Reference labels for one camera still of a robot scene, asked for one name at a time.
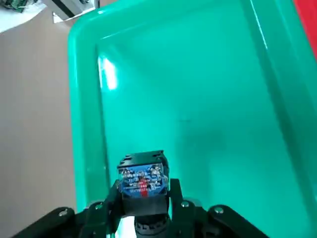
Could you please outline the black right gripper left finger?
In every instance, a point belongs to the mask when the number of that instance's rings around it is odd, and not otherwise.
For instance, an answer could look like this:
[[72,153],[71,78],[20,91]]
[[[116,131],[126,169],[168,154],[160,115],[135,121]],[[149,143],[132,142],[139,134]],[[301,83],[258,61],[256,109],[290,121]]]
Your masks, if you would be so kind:
[[103,201],[76,213],[70,207],[58,207],[21,231],[14,238],[105,238],[116,233],[121,219],[135,216],[124,206],[122,181],[116,180]]

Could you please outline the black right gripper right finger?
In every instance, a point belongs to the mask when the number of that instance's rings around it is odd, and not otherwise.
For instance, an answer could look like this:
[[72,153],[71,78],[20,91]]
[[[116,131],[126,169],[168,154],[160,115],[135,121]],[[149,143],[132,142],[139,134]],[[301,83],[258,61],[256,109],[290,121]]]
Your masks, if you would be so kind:
[[170,180],[172,218],[169,238],[266,238],[267,235],[232,208],[215,205],[205,210],[182,195],[180,181]]

